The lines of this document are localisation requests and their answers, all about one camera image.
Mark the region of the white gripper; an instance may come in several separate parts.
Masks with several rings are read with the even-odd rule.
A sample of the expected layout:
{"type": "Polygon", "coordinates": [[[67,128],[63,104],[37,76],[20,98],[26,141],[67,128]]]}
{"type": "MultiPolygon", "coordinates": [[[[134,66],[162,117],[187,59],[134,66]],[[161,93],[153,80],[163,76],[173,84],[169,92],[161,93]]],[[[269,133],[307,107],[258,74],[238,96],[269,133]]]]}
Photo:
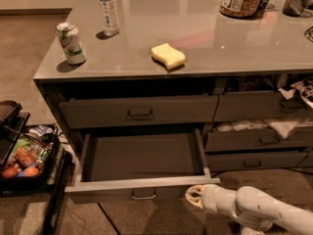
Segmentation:
{"type": "Polygon", "coordinates": [[[222,213],[237,218],[236,194],[218,185],[195,185],[186,191],[187,201],[195,207],[210,213],[222,213]]]}

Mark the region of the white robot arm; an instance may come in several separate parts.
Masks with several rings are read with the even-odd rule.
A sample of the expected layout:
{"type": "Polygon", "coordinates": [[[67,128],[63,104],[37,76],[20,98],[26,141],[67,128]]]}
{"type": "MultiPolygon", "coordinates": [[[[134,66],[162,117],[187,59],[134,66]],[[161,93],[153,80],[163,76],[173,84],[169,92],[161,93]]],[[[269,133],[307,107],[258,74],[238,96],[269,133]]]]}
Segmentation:
{"type": "Polygon", "coordinates": [[[274,224],[293,235],[313,235],[313,213],[281,202],[250,186],[229,190],[215,184],[190,187],[186,199],[210,213],[229,216],[241,235],[265,235],[274,224]]]}

